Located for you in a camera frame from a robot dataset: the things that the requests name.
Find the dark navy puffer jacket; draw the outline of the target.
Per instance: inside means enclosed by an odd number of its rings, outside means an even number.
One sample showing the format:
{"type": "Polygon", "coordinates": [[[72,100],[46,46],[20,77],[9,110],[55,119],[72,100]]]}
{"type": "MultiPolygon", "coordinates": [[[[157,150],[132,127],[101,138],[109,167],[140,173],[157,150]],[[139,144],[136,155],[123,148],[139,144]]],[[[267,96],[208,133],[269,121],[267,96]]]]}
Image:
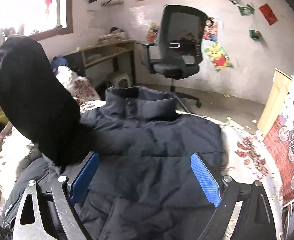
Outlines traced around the dark navy puffer jacket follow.
{"type": "Polygon", "coordinates": [[[201,153],[221,168],[220,127],[176,112],[168,92],[109,88],[106,104],[81,113],[39,42],[13,35],[0,47],[0,106],[42,153],[22,173],[0,216],[13,230],[30,180],[49,185],[90,152],[99,167],[77,206],[92,239],[197,239],[214,206],[192,172],[201,153]]]}

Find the light wooden board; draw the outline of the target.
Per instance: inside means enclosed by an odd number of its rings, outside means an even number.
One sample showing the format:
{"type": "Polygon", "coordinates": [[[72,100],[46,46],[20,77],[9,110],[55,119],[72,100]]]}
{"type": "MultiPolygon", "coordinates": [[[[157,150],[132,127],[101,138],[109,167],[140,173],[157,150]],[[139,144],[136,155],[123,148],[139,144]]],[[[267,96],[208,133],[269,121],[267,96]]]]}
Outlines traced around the light wooden board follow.
{"type": "Polygon", "coordinates": [[[268,134],[279,116],[280,110],[285,102],[285,97],[288,94],[291,81],[292,78],[290,76],[275,68],[273,85],[263,113],[257,123],[257,128],[262,132],[263,138],[268,134]]]}

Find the green plastic stool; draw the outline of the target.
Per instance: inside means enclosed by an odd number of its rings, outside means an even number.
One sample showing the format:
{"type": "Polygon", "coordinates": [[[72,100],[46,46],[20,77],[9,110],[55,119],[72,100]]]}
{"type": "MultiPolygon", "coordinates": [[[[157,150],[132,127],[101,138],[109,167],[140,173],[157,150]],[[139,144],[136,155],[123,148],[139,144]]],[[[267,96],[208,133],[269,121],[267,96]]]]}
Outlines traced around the green plastic stool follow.
{"type": "Polygon", "coordinates": [[[113,72],[106,76],[106,86],[129,88],[132,86],[130,76],[126,72],[113,72]]]}

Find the blue pillow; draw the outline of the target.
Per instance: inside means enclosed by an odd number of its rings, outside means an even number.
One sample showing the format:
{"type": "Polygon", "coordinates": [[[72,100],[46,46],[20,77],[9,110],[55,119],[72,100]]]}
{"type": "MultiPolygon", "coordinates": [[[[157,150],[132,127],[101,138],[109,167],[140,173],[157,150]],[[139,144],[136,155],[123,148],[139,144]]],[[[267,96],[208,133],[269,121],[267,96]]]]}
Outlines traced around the blue pillow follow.
{"type": "Polygon", "coordinates": [[[54,76],[57,76],[59,66],[68,67],[68,61],[62,56],[56,56],[51,61],[50,66],[51,66],[51,69],[54,73],[54,76]]]}

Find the wooden desk with shelf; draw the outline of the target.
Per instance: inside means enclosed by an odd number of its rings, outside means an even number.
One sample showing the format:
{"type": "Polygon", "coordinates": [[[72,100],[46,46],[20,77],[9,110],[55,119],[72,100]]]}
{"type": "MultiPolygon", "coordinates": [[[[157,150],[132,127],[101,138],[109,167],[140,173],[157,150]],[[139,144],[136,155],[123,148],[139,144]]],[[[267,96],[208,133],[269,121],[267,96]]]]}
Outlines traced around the wooden desk with shelf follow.
{"type": "Polygon", "coordinates": [[[69,68],[83,77],[88,77],[95,88],[105,87],[106,75],[121,70],[119,58],[129,57],[127,73],[131,84],[136,84],[135,40],[97,44],[63,55],[69,68]]]}

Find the Winnie the Pooh poster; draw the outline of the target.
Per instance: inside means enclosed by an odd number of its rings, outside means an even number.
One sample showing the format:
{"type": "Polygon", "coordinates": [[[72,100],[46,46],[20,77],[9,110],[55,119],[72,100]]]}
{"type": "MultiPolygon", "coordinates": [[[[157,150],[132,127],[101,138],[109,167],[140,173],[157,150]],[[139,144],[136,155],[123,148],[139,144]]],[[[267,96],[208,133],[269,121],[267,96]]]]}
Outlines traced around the Winnie the Pooh poster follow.
{"type": "Polygon", "coordinates": [[[232,68],[231,61],[228,54],[225,52],[222,46],[217,42],[204,49],[206,55],[208,55],[210,61],[215,67],[216,72],[220,72],[223,68],[232,68]]]}

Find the black mesh office chair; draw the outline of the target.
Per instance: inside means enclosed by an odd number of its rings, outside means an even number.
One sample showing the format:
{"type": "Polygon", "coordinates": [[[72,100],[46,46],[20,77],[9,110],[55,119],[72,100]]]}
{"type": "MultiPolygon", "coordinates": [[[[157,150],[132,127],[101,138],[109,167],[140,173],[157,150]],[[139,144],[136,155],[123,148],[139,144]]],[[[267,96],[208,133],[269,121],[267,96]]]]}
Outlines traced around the black mesh office chair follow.
{"type": "Polygon", "coordinates": [[[171,80],[170,92],[187,113],[190,111],[182,98],[194,100],[198,108],[202,104],[195,96],[177,92],[174,82],[199,72],[199,64],[203,61],[202,40],[207,20],[207,14],[196,8],[167,5],[161,18],[158,42],[137,42],[143,47],[142,65],[149,73],[160,74],[171,80]],[[159,59],[150,56],[150,47],[155,45],[158,46],[159,59]]]}

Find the cartoon anime poster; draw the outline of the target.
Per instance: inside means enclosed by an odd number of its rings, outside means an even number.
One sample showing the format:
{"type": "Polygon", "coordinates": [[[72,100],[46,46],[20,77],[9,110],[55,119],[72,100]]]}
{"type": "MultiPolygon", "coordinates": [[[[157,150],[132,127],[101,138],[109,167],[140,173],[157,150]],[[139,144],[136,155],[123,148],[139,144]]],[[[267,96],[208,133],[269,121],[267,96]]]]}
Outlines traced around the cartoon anime poster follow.
{"type": "Polygon", "coordinates": [[[216,18],[208,17],[205,23],[203,38],[208,41],[217,42],[218,21],[216,18]]]}

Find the small cartoon sticker poster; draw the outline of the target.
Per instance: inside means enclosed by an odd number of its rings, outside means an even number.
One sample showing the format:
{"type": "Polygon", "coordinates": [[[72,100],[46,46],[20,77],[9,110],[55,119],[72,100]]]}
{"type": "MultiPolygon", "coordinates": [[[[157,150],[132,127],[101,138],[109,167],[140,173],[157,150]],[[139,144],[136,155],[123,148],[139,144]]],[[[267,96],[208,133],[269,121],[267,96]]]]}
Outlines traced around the small cartoon sticker poster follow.
{"type": "Polygon", "coordinates": [[[151,23],[150,28],[146,34],[146,41],[148,43],[155,43],[159,34],[159,25],[151,23]]]}

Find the green hanging wall pouch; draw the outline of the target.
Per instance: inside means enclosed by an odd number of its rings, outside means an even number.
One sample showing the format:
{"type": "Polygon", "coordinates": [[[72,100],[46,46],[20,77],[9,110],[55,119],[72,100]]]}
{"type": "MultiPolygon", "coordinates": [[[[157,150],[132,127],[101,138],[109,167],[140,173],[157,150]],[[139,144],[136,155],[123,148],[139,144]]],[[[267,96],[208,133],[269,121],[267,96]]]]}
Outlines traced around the green hanging wall pouch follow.
{"type": "Polygon", "coordinates": [[[250,29],[249,31],[249,36],[250,38],[254,40],[258,40],[262,37],[261,33],[258,30],[252,30],[252,29],[250,29]]]}

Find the red paper on wall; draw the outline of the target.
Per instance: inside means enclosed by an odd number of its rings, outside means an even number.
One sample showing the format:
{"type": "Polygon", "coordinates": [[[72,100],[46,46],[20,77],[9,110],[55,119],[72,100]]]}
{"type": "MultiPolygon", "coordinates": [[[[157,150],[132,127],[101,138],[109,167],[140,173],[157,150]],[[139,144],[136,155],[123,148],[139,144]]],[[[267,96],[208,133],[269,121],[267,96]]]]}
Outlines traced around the red paper on wall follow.
{"type": "Polygon", "coordinates": [[[278,22],[277,17],[268,4],[260,6],[259,11],[261,11],[269,25],[273,25],[274,23],[278,22]]]}

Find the window with brown frame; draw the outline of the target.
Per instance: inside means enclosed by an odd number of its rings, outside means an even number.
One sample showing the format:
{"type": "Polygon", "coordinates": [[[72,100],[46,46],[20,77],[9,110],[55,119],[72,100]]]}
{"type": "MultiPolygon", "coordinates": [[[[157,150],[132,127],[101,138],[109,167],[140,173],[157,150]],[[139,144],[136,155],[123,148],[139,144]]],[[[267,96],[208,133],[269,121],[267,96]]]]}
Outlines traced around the window with brown frame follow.
{"type": "Polygon", "coordinates": [[[0,44],[10,34],[44,40],[73,32],[72,0],[0,0],[0,44]]]}

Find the green photo on wall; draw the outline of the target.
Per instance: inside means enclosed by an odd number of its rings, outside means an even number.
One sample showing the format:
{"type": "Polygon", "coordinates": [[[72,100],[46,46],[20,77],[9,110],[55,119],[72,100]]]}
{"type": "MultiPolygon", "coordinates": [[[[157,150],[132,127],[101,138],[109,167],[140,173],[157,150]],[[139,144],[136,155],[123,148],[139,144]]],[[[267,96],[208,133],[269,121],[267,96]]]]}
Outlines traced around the green photo on wall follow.
{"type": "Polygon", "coordinates": [[[250,16],[253,15],[255,12],[255,9],[249,4],[247,4],[246,6],[238,6],[238,10],[241,16],[250,16]]]}

